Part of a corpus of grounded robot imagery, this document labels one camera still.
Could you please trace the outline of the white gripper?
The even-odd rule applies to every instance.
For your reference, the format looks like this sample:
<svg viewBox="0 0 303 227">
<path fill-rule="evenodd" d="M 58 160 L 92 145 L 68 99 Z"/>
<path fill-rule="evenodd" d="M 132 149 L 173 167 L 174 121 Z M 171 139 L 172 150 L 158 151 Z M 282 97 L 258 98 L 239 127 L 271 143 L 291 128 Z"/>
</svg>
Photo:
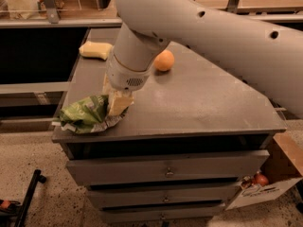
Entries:
<svg viewBox="0 0 303 227">
<path fill-rule="evenodd" d="M 140 90 L 145 85 L 150 73 L 150 68 L 143 72 L 126 68 L 118 61 L 114 50 L 111 50 L 106 62 L 106 75 L 103 79 L 102 93 L 108 95 L 111 86 L 118 91 L 113 90 L 109 94 L 108 115 L 120 115 L 132 105 L 134 103 L 133 94 L 122 91 Z"/>
</svg>

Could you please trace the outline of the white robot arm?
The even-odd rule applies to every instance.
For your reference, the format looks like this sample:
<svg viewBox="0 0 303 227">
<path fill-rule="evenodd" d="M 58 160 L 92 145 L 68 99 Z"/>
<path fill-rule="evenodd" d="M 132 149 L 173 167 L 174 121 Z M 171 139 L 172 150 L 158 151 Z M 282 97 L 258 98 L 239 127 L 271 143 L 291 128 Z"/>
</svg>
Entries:
<svg viewBox="0 0 303 227">
<path fill-rule="evenodd" d="M 303 116 L 303 33 L 193 0 L 116 0 L 122 27 L 107 61 L 117 90 L 143 87 L 155 57 L 181 44 Z"/>
</svg>

